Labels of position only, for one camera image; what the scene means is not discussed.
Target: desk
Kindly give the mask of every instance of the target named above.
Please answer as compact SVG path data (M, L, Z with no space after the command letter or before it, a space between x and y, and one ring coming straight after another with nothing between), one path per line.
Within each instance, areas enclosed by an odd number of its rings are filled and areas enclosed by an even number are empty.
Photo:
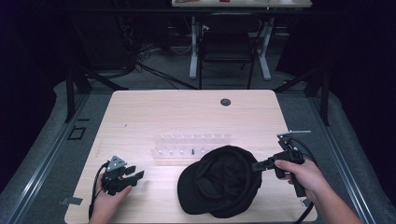
M194 2L177 3L176 0L172 0L173 7L263 7L269 9L269 7L311 7L312 3L310 0L232 0L230 2L220 2L215 0L198 0ZM265 23L264 30L262 31L264 40L261 49L258 50L260 66L262 68L262 75L265 80L271 80L270 70L268 63L265 60L265 53L268 49L268 43L270 41L274 19L270 19ZM191 20L191 66L190 66L190 78L196 78L198 54L196 48L197 39L197 27L195 18Z
M220 100L231 104L224 106ZM276 134L287 126L272 91L116 91L93 143L74 197L67 223L88 222L92 184L99 167L117 155L145 171L114 216L116 223L224 223L296 220L305 210L294 187L262 173L262 187L253 204L238 216L219 219L209 214L184 213L177 198L181 172L199 159L156 160L151 154L156 134L230 134L230 145L249 150L259 161L281 151ZM312 210L306 220L315 220Z

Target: hand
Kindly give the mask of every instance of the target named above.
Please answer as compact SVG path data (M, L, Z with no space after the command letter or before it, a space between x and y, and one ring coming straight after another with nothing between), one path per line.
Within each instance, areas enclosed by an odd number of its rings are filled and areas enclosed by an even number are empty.
M96 183L95 195L97 196L93 206L90 223L107 223L117 212L120 202L126 198L132 190L132 186L128 186L114 196L106 194L102 190L102 177L103 174L100 174Z
M296 175L297 180L305 188L306 198L311 202L315 202L317 193L330 187L319 168L309 159L304 159L301 165L289 161L276 161L275 165ZM286 179L292 184L290 175L286 175Z

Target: black chair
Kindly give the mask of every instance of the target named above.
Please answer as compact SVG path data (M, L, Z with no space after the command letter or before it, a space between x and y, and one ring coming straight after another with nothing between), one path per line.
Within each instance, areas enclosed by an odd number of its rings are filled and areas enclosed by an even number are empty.
M198 48L199 89L202 89L203 63L241 63L241 69L250 63L247 82L247 89L250 89L262 29L262 20L256 14L214 13L204 16L200 21Z

